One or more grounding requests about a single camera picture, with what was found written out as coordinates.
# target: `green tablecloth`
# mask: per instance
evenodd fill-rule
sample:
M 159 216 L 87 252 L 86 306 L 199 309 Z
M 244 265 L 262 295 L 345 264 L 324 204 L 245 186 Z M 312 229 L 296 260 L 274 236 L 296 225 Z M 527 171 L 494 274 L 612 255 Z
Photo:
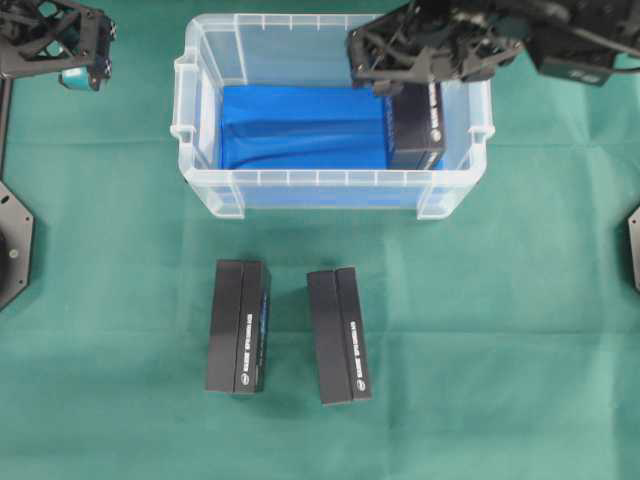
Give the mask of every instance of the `green tablecloth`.
M 487 174 L 448 220 L 220 221 L 168 133 L 188 20 L 398 2 L 93 3 L 119 23 L 113 81 L 15 88 L 5 181 L 37 231 L 32 285 L 0 313 L 0 477 L 639 478 L 625 219 L 640 204 L 640 79 L 588 89 L 525 57 L 502 70 Z M 273 275 L 254 398 L 203 389 L 218 258 L 261 258 Z M 374 399 L 327 409 L 305 274 L 344 264 L 358 269 Z

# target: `black box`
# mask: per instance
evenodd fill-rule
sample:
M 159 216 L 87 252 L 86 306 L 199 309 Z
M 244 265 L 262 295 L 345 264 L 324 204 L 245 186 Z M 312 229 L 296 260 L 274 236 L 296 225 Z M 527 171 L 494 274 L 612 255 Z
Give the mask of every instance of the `black box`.
M 322 403 L 370 399 L 355 269 L 309 273 L 307 285 Z
M 269 272 L 263 263 L 218 261 L 207 390 L 246 394 L 262 390 L 269 287 Z
M 385 100 L 391 170 L 426 170 L 445 151 L 444 109 L 439 83 L 406 83 Z

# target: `clear plastic storage bin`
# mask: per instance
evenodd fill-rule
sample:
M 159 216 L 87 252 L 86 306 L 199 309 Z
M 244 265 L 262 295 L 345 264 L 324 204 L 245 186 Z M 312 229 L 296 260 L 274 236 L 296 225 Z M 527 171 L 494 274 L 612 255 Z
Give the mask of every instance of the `clear plastic storage bin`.
M 178 165 L 213 215 L 247 208 L 415 209 L 450 215 L 484 174 L 495 131 L 489 82 L 444 85 L 443 170 L 220 170 L 225 85 L 349 86 L 346 32 L 375 15 L 201 15 L 175 61 Z

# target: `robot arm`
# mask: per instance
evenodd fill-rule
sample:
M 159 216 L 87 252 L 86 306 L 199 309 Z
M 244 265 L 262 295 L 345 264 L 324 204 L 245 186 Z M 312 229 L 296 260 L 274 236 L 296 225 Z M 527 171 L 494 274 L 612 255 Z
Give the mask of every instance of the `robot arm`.
M 527 50 L 543 75 L 603 85 L 640 58 L 640 0 L 414 0 L 350 32 L 355 85 L 487 80 Z
M 103 11 L 75 2 L 0 0 L 0 78 L 60 72 L 64 86 L 97 91 L 115 35 Z

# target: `blue fabric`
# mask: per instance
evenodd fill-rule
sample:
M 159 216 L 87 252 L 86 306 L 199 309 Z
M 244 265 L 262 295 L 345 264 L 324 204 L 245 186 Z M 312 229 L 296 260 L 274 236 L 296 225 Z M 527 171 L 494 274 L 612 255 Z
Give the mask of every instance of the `blue fabric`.
M 386 169 L 382 99 L 369 89 L 225 87 L 223 169 Z

